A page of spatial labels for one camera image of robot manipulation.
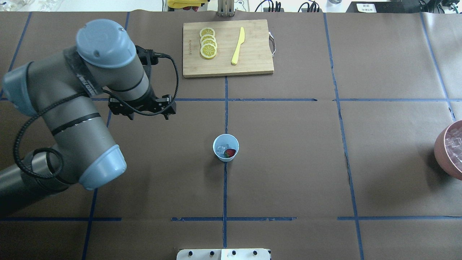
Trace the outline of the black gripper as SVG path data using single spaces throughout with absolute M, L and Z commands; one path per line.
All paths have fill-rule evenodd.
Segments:
M 129 91 L 119 92 L 111 89 L 108 92 L 108 107 L 114 115 L 122 114 L 130 120 L 134 119 L 134 114 L 144 116 L 161 114 L 164 116 L 165 120 L 168 120 L 170 115 L 176 114 L 175 99 L 178 95 L 178 91 L 175 90 L 173 95 L 167 94 L 162 97 L 157 97 L 151 84 L 152 66 L 157 65 L 160 58 L 169 59 L 173 64 L 175 72 L 178 70 L 178 66 L 175 60 L 168 54 L 158 53 L 153 49 L 144 49 L 137 45 L 135 46 L 135 50 L 142 64 L 144 76 L 137 86 L 130 89 L 130 91 L 139 89 L 141 89 L 141 91 L 137 91 L 135 97 L 123 97 L 122 94 L 128 93 Z

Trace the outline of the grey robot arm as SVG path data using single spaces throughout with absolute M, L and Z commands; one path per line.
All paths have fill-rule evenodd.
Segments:
M 109 19 L 85 24 L 76 45 L 8 72 L 6 98 L 29 117 L 13 144 L 15 164 L 1 171 L 1 215 L 6 216 L 74 184 L 97 189 L 126 171 L 120 147 L 92 98 L 106 93 L 113 114 L 166 120 L 176 95 L 158 98 L 151 86 L 157 53 L 135 45 Z

